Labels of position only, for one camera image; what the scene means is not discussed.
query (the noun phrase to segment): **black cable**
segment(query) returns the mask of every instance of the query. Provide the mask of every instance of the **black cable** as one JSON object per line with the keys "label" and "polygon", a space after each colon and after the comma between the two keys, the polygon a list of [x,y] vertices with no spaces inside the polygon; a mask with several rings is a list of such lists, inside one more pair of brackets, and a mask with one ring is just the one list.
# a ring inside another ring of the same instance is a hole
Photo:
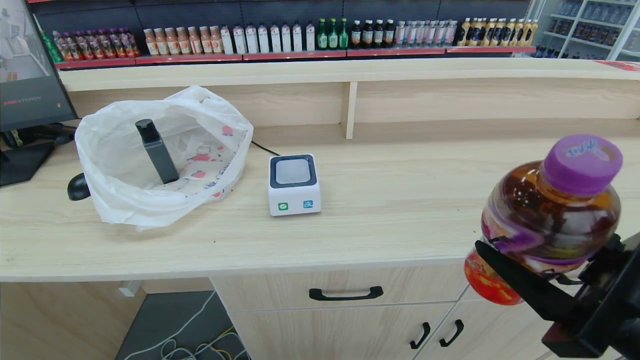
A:
{"label": "black cable", "polygon": [[253,141],[253,140],[251,140],[251,143],[252,143],[252,144],[254,144],[255,146],[257,146],[257,147],[261,148],[262,150],[264,150],[264,151],[266,151],[266,152],[270,152],[271,154],[273,154],[273,155],[275,155],[275,156],[280,156],[280,154],[279,154],[279,153],[277,153],[277,152],[275,152],[275,151],[273,151],[273,150],[269,150],[269,149],[267,149],[266,147],[264,147],[264,146],[260,145],[259,143],[255,142],[255,141]]}

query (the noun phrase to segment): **white bottle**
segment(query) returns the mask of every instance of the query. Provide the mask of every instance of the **white bottle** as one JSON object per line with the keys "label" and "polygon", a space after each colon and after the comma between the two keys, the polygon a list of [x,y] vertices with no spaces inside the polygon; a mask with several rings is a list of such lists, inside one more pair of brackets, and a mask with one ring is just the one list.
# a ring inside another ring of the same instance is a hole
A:
{"label": "white bottle", "polygon": [[225,50],[225,54],[233,54],[234,43],[231,41],[231,32],[229,31],[227,25],[222,25],[222,28],[220,28],[220,37],[222,38],[222,47]]}
{"label": "white bottle", "polygon": [[246,39],[244,37],[244,29],[240,23],[234,27],[234,40],[236,41],[236,51],[238,54],[246,54]]}
{"label": "white bottle", "polygon": [[302,51],[302,28],[297,20],[291,31],[293,32],[293,51],[300,52]]}
{"label": "white bottle", "polygon": [[291,28],[286,22],[282,26],[282,52],[291,52]]}
{"label": "white bottle", "polygon": [[253,23],[250,22],[249,26],[246,27],[246,50],[250,54],[258,53],[258,34],[253,26]]}
{"label": "white bottle", "polygon": [[307,51],[316,50],[316,27],[314,23],[309,20],[307,24]]}
{"label": "white bottle", "polygon": [[273,23],[271,26],[271,46],[274,53],[282,52],[282,43],[280,41],[280,28]]}
{"label": "white bottle", "polygon": [[269,52],[269,30],[263,22],[258,27],[258,41],[260,42],[260,52],[267,54]]}

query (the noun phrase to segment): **wooden panel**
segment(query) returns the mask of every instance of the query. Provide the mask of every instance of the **wooden panel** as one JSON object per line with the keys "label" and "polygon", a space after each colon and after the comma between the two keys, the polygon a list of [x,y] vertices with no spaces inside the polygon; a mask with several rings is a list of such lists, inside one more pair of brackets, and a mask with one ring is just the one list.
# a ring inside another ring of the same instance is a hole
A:
{"label": "wooden panel", "polygon": [[[144,88],[70,92],[78,116],[122,100],[161,100],[183,88]],[[210,86],[231,102],[254,126],[338,124],[342,84]]]}
{"label": "wooden panel", "polygon": [[253,360],[410,360],[452,304],[230,313]]}
{"label": "wooden panel", "polygon": [[113,360],[145,298],[119,282],[2,284],[2,359]]}
{"label": "wooden panel", "polygon": [[[455,301],[466,283],[461,260],[450,265],[242,275],[212,280],[229,311]],[[382,286],[384,294],[376,299],[355,301],[309,298],[310,288],[321,289],[327,297],[353,297],[368,294],[372,286]]]}
{"label": "wooden panel", "polygon": [[196,277],[193,279],[161,279],[144,280],[142,288],[145,293],[184,293],[187,291],[211,291],[213,284],[208,277]]}
{"label": "wooden panel", "polygon": [[541,78],[367,82],[358,86],[355,115],[356,123],[634,119],[640,116],[640,86],[622,80]]}
{"label": "wooden panel", "polygon": [[[450,340],[455,333],[457,319],[463,321],[464,330],[451,346],[441,347],[440,339]],[[416,360],[533,360],[548,351],[540,339],[550,325],[525,304],[461,301]]]}

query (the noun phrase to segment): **monitor stand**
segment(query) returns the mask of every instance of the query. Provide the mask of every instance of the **monitor stand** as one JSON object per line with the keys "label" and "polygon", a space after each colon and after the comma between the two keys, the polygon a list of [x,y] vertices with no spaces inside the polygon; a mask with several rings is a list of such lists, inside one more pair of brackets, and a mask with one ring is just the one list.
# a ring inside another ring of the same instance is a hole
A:
{"label": "monitor stand", "polygon": [[31,180],[52,151],[52,142],[0,151],[0,187]]}

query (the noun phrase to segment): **cabinet door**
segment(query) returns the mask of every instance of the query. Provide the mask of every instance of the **cabinet door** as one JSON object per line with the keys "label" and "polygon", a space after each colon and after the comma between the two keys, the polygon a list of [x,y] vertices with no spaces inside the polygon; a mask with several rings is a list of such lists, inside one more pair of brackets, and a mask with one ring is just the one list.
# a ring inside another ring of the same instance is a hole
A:
{"label": "cabinet door", "polygon": [[410,360],[453,303],[230,313],[253,360]]}
{"label": "cabinet door", "polygon": [[[456,320],[464,329],[448,346],[456,333]],[[551,326],[527,304],[496,305],[487,300],[461,301],[438,328],[417,360],[535,360],[548,352],[542,336]]]}

